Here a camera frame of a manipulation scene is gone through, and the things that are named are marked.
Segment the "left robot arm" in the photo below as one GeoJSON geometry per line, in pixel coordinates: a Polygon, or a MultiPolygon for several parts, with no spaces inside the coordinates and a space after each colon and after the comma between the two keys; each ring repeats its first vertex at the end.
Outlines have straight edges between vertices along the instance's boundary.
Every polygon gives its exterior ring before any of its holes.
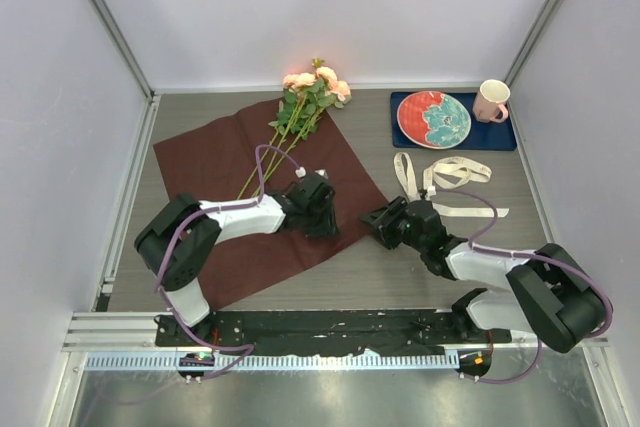
{"type": "Polygon", "coordinates": [[[213,248],[232,239],[300,229],[307,237],[338,232],[335,189],[323,170],[301,177],[284,192],[225,202],[177,195],[138,234],[134,248],[177,312],[179,335],[205,344],[213,332],[211,308],[198,281],[213,248]]]}

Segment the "dark red wrapping paper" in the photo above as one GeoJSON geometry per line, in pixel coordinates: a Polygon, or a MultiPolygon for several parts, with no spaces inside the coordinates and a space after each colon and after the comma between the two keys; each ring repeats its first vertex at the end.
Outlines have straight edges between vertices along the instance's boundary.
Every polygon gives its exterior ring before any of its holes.
{"type": "Polygon", "coordinates": [[[336,255],[386,204],[342,134],[372,110],[330,110],[293,149],[273,139],[278,113],[260,102],[154,147],[167,223],[136,246],[188,324],[336,255]]]}

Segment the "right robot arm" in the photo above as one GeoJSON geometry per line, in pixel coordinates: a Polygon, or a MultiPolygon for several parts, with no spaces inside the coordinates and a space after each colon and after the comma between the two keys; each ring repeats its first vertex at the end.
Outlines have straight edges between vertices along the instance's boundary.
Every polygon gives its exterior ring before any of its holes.
{"type": "Polygon", "coordinates": [[[413,248],[433,275],[481,283],[452,307],[451,327],[462,341],[493,329],[515,330],[566,353],[611,324],[610,301],[557,244],[513,251],[470,242],[448,233],[426,199],[398,197],[360,219],[386,249],[413,248]]]}

